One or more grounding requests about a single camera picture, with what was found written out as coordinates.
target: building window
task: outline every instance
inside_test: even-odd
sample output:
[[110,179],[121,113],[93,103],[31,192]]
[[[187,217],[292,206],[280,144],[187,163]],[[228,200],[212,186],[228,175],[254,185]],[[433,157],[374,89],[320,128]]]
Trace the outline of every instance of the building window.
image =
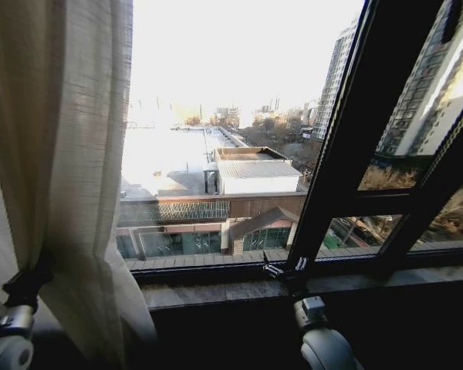
[[221,251],[221,233],[205,231],[197,233],[141,233],[146,257],[213,254]]
[[117,235],[117,248],[123,258],[137,258],[130,235]]
[[279,249],[286,246],[289,227],[270,227],[254,231],[244,237],[244,251]]

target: high-rise building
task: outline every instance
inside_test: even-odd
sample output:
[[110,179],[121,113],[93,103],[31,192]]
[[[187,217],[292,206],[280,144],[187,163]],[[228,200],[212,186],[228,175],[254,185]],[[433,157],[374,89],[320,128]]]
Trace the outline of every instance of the high-rise building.
[[314,119],[313,136],[318,139],[324,139],[326,135],[327,127],[333,112],[334,101],[341,85],[341,77],[345,69],[353,37],[355,36],[357,24],[358,17],[352,21],[350,27],[341,32],[340,37],[336,40],[334,45],[333,56],[331,57],[323,94],[321,95],[319,108]]
[[447,0],[441,6],[377,146],[378,154],[433,155],[463,108],[463,3],[455,33],[448,38],[444,31],[451,3]]

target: flat roof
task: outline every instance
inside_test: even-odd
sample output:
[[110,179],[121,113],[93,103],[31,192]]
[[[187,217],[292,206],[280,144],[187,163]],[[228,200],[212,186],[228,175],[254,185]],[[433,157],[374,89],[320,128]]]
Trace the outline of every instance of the flat roof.
[[218,162],[219,173],[227,178],[292,177],[302,174],[286,162],[261,160],[225,160]]
[[[170,127],[127,129],[123,147],[122,184],[125,198],[203,195],[204,170],[217,148],[235,143],[220,128]],[[209,193],[215,191],[209,178]]]

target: wall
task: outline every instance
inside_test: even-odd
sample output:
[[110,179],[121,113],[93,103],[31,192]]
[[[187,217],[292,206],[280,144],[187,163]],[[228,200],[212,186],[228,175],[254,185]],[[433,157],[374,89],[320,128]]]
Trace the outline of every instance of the wall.
[[248,179],[225,178],[220,180],[224,183],[224,194],[295,193],[299,183],[299,176],[253,177]]
[[246,147],[248,147],[247,144],[245,144],[243,141],[241,141],[241,140],[237,139],[236,137],[234,137],[233,135],[231,135],[230,132],[227,131],[226,129],[224,129],[223,127],[219,127],[219,129],[221,130],[223,135],[226,136],[227,139],[229,139],[232,143],[235,144],[235,146],[237,148],[246,148]]

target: glass facade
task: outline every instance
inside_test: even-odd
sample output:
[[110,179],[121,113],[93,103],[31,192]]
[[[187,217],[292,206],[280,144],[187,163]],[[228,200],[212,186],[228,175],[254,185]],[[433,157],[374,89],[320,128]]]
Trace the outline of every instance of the glass facade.
[[221,233],[141,233],[140,241],[146,257],[213,254],[221,251]]
[[256,230],[244,237],[244,251],[279,249],[286,246],[289,227],[270,227]]

